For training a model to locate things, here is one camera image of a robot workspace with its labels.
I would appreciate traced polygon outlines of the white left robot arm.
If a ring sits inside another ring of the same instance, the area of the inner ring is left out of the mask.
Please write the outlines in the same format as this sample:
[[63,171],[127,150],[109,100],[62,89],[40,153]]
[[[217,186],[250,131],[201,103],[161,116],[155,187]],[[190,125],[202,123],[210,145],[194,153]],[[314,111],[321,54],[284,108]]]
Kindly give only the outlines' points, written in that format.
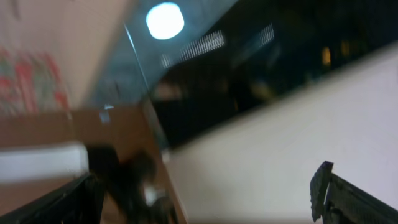
[[88,171],[88,151],[80,142],[1,149],[2,184],[78,177]]

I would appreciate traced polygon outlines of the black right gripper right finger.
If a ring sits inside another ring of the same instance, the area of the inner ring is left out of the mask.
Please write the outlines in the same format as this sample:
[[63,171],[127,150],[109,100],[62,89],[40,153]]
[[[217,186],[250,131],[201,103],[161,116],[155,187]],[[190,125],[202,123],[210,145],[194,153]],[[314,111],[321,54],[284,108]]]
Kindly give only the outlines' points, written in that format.
[[310,181],[312,220],[323,224],[397,224],[397,210],[332,173],[324,161]]

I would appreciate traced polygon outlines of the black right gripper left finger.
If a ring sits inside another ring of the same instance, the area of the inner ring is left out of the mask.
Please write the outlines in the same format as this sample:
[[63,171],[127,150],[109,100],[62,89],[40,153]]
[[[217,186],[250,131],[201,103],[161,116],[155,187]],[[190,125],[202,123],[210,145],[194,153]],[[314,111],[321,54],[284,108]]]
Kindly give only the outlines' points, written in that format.
[[1,216],[1,224],[100,224],[105,189],[86,174]]

